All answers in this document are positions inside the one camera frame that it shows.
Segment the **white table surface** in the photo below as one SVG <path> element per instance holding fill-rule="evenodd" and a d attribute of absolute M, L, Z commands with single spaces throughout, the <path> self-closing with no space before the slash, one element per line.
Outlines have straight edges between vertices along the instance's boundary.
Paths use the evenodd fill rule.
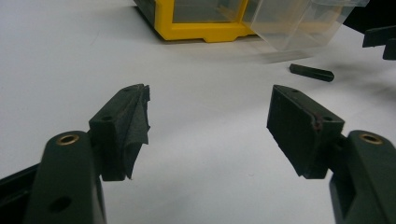
<path fill-rule="evenodd" d="M 132 0 L 0 0 L 0 178 L 46 142 L 88 131 L 121 88 L 151 87 L 149 145 L 133 180 L 104 183 L 108 223 L 334 223 L 328 182 L 305 180 L 265 128 L 274 84 L 396 142 L 396 63 L 341 27 L 323 49 L 274 52 L 258 37 L 164 42 Z M 328 69 L 331 83 L 289 72 Z"/>

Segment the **hole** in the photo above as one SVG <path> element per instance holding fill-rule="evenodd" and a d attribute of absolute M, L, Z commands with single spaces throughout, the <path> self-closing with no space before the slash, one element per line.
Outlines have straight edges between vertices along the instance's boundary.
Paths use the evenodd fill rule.
<path fill-rule="evenodd" d="M 49 205 L 49 211 L 51 213 L 60 213 L 64 209 L 66 209 L 68 206 L 70 206 L 71 202 L 72 202 L 72 200 L 67 196 L 58 198 L 57 200 L 53 201 L 53 203 L 51 203 Z"/>
<path fill-rule="evenodd" d="M 77 142 L 78 139 L 79 139 L 78 135 L 68 134 L 68 135 L 58 138 L 58 140 L 56 140 L 56 144 L 58 144 L 59 146 L 67 146 L 67 145 Z"/>
<path fill-rule="evenodd" d="M 327 121 L 332 121 L 332 118 L 330 118 L 330 117 L 323 117 L 323 119 L 327 120 Z"/>
<path fill-rule="evenodd" d="M 381 138 L 374 136 L 372 134 L 368 134 L 368 133 L 361 134 L 361 139 L 365 142 L 375 144 L 375 145 L 383 144 Z"/>
<path fill-rule="evenodd" d="M 102 117 L 102 120 L 104 120 L 104 121 L 109 121 L 109 120 L 112 120 L 112 119 L 113 118 L 111 116 Z"/>

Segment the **black plastic piece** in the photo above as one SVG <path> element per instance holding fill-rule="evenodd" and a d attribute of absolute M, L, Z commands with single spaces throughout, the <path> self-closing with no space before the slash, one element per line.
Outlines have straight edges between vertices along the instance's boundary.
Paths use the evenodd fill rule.
<path fill-rule="evenodd" d="M 24 224 L 105 224 L 102 187 L 84 132 L 51 138 L 38 167 Z"/>
<path fill-rule="evenodd" d="M 296 75 L 300 75 L 303 77 L 312 77 L 314 79 L 319 79 L 322 81 L 331 82 L 334 80 L 334 74 L 331 71 L 306 67 L 295 63 L 292 63 L 290 65 L 290 71 Z"/>
<path fill-rule="evenodd" d="M 329 145 L 335 144 L 344 121 L 300 91 L 273 88 L 267 128 L 298 175 L 324 178 Z"/>
<path fill-rule="evenodd" d="M 104 181 L 131 178 L 142 144 L 148 144 L 149 86 L 124 88 L 90 120 L 92 143 L 100 148 Z"/>
<path fill-rule="evenodd" d="M 387 41 L 382 58 L 384 60 L 396 60 L 396 38 Z"/>
<path fill-rule="evenodd" d="M 0 223 L 22 223 L 38 164 L 0 181 Z"/>
<path fill-rule="evenodd" d="M 297 174 L 330 182 L 337 224 L 396 224 L 396 149 L 366 131 L 341 135 L 344 122 L 303 93 L 274 86 L 267 127 Z"/>
<path fill-rule="evenodd" d="M 366 7 L 355 7 L 344 25 L 364 34 L 368 29 L 396 24 L 393 0 L 371 0 Z"/>
<path fill-rule="evenodd" d="M 396 38 L 396 25 L 370 29 L 364 33 L 363 47 L 386 45 L 392 38 Z"/>

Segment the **plastic storage bin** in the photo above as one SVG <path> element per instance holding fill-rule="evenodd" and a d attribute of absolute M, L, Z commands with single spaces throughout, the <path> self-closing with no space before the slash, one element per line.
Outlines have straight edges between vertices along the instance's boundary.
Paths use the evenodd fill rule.
<path fill-rule="evenodd" d="M 234 41 L 254 35 L 243 23 L 248 0 L 134 0 L 165 40 Z"/>
<path fill-rule="evenodd" d="M 354 7 L 369 0 L 250 0 L 244 22 L 278 50 L 328 44 Z"/>

